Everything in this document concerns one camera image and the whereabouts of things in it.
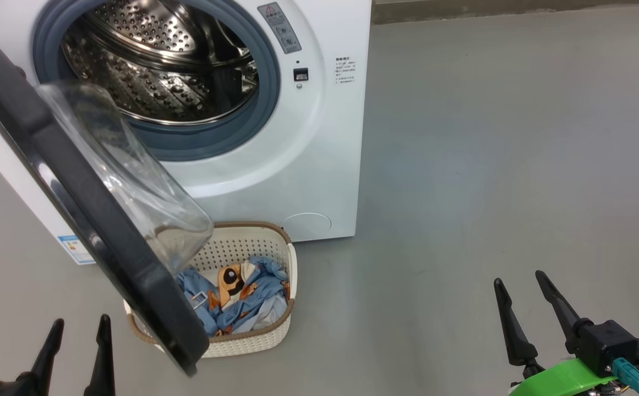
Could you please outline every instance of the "robotic arm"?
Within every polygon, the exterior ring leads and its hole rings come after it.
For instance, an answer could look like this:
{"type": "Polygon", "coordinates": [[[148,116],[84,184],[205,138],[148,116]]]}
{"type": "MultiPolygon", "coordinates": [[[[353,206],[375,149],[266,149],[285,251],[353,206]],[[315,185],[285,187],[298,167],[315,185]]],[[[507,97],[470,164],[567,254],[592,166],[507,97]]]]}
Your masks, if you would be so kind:
{"type": "Polygon", "coordinates": [[[612,396],[627,389],[639,393],[639,338],[616,321],[597,325],[581,318],[543,271],[537,271],[536,278],[564,331],[566,351],[576,358],[546,370],[541,367],[536,360],[537,349],[529,343],[513,313],[505,284],[495,279],[508,362],[525,366],[524,381],[511,384],[511,396],[612,396]]]}
{"type": "MultiPolygon", "coordinates": [[[[40,349],[30,371],[20,374],[13,382],[0,381],[0,396],[47,396],[55,355],[60,351],[65,321],[58,319],[50,328],[48,338],[40,349]]],[[[84,396],[115,396],[113,383],[113,350],[111,349],[111,319],[101,315],[97,331],[97,359],[92,371],[92,381],[85,388],[84,396]]]]}

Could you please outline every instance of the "gray floor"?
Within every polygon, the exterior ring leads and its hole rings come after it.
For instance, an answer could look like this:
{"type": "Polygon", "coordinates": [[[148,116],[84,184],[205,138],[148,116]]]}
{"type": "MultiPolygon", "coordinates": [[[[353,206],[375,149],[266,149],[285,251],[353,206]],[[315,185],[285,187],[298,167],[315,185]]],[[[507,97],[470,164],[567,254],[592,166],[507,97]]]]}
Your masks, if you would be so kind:
{"type": "Polygon", "coordinates": [[[0,179],[0,379],[63,316],[52,394],[81,394],[106,312],[118,394],[505,394],[496,276],[540,363],[565,356],[538,268],[639,336],[639,8],[375,27],[368,85],[358,235],[298,247],[278,348],[192,380],[0,179]]]}

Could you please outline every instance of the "warning label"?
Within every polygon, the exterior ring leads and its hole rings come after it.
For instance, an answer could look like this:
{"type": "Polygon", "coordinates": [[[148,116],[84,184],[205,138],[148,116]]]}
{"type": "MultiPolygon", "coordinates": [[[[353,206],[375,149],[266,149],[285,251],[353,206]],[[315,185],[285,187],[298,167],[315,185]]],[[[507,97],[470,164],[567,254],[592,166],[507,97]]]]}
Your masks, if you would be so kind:
{"type": "Polygon", "coordinates": [[[277,3],[261,5],[261,7],[258,7],[258,11],[263,15],[263,18],[266,19],[268,26],[273,29],[283,52],[292,53],[302,50],[297,35],[295,35],[294,30],[292,30],[290,21],[287,20],[285,13],[282,12],[282,9],[277,3]]]}
{"type": "Polygon", "coordinates": [[[76,235],[61,235],[57,238],[78,264],[93,264],[95,259],[76,235]]]}
{"type": "Polygon", "coordinates": [[[340,56],[336,58],[334,69],[334,83],[348,84],[356,80],[356,60],[351,56],[340,56]]]}

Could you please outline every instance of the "front-loading washing machine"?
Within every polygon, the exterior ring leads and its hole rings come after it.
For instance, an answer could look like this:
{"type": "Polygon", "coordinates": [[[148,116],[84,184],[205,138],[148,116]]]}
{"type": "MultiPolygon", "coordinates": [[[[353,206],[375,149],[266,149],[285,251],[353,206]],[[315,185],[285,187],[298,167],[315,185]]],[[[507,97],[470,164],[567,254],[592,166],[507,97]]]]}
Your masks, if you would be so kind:
{"type": "MultiPolygon", "coordinates": [[[[31,85],[105,88],[215,221],[317,240],[355,233],[369,21],[368,0],[0,0],[0,50],[31,85]]],[[[73,234],[17,164],[0,136],[2,175],[73,234]]]]}
{"type": "Polygon", "coordinates": [[[175,276],[201,208],[354,234],[369,8],[0,0],[0,173],[188,376],[209,339],[175,276]]]}

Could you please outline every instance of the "laundry basket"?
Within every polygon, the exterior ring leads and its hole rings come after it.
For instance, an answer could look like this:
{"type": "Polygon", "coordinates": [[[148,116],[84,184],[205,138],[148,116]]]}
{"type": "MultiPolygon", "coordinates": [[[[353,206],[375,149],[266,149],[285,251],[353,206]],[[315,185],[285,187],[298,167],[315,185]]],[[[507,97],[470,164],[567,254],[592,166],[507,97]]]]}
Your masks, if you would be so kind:
{"type": "MultiPolygon", "coordinates": [[[[203,358],[257,353],[273,348],[285,338],[290,328],[290,316],[297,292],[297,255],[294,253],[290,237],[282,228],[260,222],[217,223],[211,239],[192,259],[191,264],[205,278],[216,279],[219,268],[242,263],[250,256],[272,258],[287,271],[290,279],[287,310],[275,323],[261,330],[209,338],[209,349],[203,358]]],[[[133,333],[146,343],[155,344],[162,350],[126,301],[123,302],[123,306],[133,333]]]]}

